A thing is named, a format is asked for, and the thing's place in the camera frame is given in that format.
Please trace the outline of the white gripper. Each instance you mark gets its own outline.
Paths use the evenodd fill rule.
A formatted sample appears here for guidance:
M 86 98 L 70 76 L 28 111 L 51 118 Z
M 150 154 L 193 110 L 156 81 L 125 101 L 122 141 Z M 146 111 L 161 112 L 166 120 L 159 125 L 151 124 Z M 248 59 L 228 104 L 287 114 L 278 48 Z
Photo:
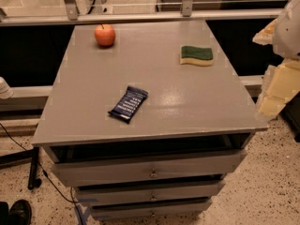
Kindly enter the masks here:
M 286 58 L 277 67 L 268 66 L 256 103 L 260 117 L 274 119 L 300 92 L 300 0 L 290 0 L 252 41 L 263 46 L 273 43 L 274 53 Z

